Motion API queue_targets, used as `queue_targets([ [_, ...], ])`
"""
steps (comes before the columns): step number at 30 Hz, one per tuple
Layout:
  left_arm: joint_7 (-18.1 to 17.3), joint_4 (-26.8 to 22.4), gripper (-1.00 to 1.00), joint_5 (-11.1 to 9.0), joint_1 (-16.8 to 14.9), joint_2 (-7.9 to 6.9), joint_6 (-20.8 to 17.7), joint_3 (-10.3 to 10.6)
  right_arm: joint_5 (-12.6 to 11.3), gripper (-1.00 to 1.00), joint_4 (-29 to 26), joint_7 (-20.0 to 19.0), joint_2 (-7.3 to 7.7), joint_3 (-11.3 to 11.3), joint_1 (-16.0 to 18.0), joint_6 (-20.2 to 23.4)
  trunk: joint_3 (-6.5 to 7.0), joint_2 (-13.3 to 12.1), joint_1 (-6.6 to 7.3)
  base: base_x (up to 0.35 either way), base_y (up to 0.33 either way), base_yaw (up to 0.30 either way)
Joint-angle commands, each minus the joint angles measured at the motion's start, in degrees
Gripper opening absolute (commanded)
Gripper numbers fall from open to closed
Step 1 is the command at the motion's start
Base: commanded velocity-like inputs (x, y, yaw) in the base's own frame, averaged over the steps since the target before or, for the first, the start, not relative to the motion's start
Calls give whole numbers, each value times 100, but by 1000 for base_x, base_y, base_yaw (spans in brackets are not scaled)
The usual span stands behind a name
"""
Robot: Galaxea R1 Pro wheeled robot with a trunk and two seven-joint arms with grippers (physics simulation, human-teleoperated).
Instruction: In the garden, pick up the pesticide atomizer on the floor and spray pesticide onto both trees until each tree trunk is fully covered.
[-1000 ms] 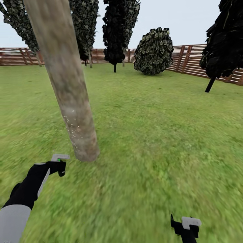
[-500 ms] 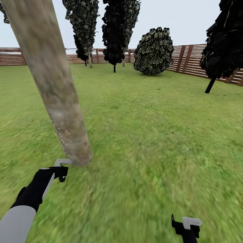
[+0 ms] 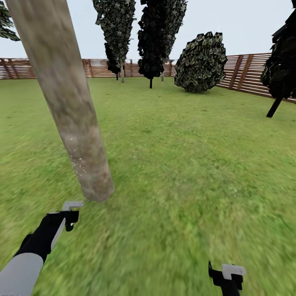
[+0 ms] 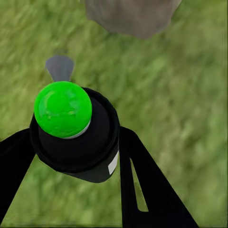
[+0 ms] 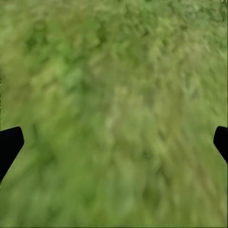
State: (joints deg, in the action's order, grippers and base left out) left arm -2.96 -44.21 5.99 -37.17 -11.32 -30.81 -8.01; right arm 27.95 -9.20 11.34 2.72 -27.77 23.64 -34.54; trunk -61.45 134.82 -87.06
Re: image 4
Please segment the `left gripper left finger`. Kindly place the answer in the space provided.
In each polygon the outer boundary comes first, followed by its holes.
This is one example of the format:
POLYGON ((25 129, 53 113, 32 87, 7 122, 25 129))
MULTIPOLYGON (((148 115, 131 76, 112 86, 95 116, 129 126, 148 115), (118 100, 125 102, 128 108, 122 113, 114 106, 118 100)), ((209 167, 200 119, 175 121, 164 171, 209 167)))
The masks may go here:
POLYGON ((0 142, 0 224, 35 154, 30 129, 17 132, 0 142))

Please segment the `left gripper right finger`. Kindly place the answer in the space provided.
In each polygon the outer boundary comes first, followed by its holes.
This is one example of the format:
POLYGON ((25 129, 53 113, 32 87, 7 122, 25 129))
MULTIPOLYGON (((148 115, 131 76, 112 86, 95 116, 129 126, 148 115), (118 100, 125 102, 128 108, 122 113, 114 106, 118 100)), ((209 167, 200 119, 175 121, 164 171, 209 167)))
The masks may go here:
POLYGON ((123 228, 199 228, 137 134, 119 131, 123 228), (133 183, 132 159, 148 212, 139 211, 133 183))

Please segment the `pesticide atomizer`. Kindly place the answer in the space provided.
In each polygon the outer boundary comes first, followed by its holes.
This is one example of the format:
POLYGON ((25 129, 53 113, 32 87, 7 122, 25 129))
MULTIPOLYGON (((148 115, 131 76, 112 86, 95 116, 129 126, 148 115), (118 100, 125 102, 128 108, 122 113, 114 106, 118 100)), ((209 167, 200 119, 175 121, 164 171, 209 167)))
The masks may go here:
POLYGON ((39 160, 81 180, 107 181, 119 156, 117 111, 99 92, 70 82, 71 58, 53 56, 44 65, 54 83, 40 90, 30 124, 39 160))

